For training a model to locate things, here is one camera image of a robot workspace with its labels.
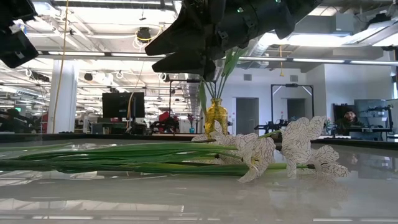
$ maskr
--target gray door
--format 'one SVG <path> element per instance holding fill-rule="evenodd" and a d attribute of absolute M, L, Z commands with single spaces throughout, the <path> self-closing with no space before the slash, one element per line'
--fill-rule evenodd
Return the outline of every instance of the gray door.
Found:
<path fill-rule="evenodd" d="M 236 99 L 236 134 L 257 133 L 254 128 L 259 125 L 259 99 Z"/>
<path fill-rule="evenodd" d="M 305 99 L 287 99 L 287 118 L 305 117 Z"/>

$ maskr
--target white pillar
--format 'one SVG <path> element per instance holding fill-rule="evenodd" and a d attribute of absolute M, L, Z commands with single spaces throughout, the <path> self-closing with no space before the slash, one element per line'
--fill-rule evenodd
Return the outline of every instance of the white pillar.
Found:
<path fill-rule="evenodd" d="M 76 61 L 66 60 L 63 62 L 63 72 L 58 94 L 57 113 L 54 117 L 55 101 L 57 97 L 58 83 L 61 72 L 61 61 L 54 60 L 51 91 L 50 108 L 47 133 L 59 133 L 62 131 L 74 131 L 76 113 L 76 93 L 79 77 L 79 68 Z"/>

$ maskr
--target red object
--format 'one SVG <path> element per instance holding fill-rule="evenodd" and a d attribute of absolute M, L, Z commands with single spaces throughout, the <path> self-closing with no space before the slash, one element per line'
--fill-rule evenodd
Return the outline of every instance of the red object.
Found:
<path fill-rule="evenodd" d="M 159 121 L 164 121 L 167 118 L 169 118 L 169 116 L 170 116 L 169 112 L 164 112 L 161 115 L 159 115 Z"/>

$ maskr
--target glass vase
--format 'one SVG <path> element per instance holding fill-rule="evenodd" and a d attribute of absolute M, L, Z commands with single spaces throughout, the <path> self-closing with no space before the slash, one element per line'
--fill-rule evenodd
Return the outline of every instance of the glass vase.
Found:
<path fill-rule="evenodd" d="M 205 120 L 205 133 L 210 139 L 210 133 L 216 131 L 215 121 L 218 121 L 221 125 L 222 132 L 224 135 L 228 134 L 228 112 L 221 106 L 223 100 L 219 98 L 211 99 L 211 107 L 207 109 L 206 120 Z"/>

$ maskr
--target white wall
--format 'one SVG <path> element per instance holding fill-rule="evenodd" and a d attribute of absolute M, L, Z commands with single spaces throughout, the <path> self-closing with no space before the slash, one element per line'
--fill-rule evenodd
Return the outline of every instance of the white wall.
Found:
<path fill-rule="evenodd" d="M 385 52 L 378 60 L 389 60 Z M 391 99 L 391 67 L 374 65 L 320 65 L 307 73 L 314 85 L 315 116 L 334 120 L 332 104 L 354 104 L 360 99 Z"/>
<path fill-rule="evenodd" d="M 315 116 L 326 114 L 326 84 L 325 84 L 325 65 L 320 65 L 307 72 L 307 84 L 313 85 L 314 91 L 314 110 Z"/>
<path fill-rule="evenodd" d="M 243 74 L 252 74 L 252 81 L 244 81 Z M 259 98 L 259 122 L 266 124 L 271 120 L 271 84 L 290 83 L 290 75 L 298 75 L 298 84 L 305 84 L 305 74 L 299 69 L 284 69 L 284 77 L 280 76 L 280 69 L 269 71 L 267 69 L 243 70 L 237 68 L 233 71 L 225 84 L 222 95 L 222 106 L 228 110 L 228 120 L 236 121 L 236 98 Z M 207 107 L 211 106 L 210 94 L 207 94 Z M 280 118 L 281 111 L 287 117 L 287 98 L 308 98 L 310 95 L 302 88 L 282 87 L 274 95 L 274 119 Z M 236 134 L 232 127 L 228 128 L 231 134 Z"/>
<path fill-rule="evenodd" d="M 389 60 L 388 54 L 378 60 Z M 326 112 L 333 120 L 332 104 L 354 104 L 354 100 L 390 100 L 393 94 L 390 66 L 325 65 Z"/>

